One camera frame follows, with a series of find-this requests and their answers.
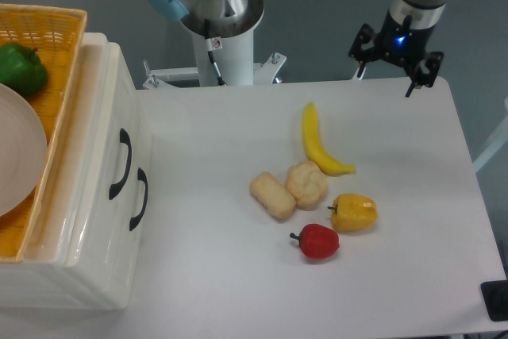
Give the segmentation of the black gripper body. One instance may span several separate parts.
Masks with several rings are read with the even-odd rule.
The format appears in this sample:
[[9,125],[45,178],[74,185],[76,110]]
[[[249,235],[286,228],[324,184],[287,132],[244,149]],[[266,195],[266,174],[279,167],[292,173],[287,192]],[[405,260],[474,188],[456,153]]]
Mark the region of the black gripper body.
[[385,17],[383,26],[375,38],[375,57],[405,71],[415,71],[424,59],[431,28],[411,29],[410,24],[399,24],[392,17]]

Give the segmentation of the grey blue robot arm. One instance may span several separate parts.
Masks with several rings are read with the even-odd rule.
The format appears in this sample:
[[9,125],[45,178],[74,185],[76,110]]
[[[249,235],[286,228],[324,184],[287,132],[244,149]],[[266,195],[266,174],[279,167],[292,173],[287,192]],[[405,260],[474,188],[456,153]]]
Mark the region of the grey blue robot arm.
[[[253,59],[253,37],[264,16],[264,0],[147,0],[170,21],[179,21],[191,35],[196,68],[203,87],[251,86],[276,80],[285,58],[278,53],[263,63]],[[431,87],[442,52],[426,45],[448,0],[393,0],[381,30],[362,25],[349,56],[357,63],[355,78],[378,60],[400,67],[410,88]]]

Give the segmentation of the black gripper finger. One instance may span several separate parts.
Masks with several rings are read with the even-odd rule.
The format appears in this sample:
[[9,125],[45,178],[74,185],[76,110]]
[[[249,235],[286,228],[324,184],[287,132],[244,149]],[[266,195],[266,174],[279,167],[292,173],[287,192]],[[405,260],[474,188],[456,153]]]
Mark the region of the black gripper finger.
[[362,79],[367,64],[375,62],[381,57],[381,50],[377,44],[377,32],[369,25],[363,24],[354,38],[348,55],[357,62],[358,68],[353,79]]
[[415,89],[433,87],[443,59],[443,52],[434,51],[426,52],[419,61],[404,63],[404,71],[410,79],[410,85],[405,94],[406,98],[409,98]]

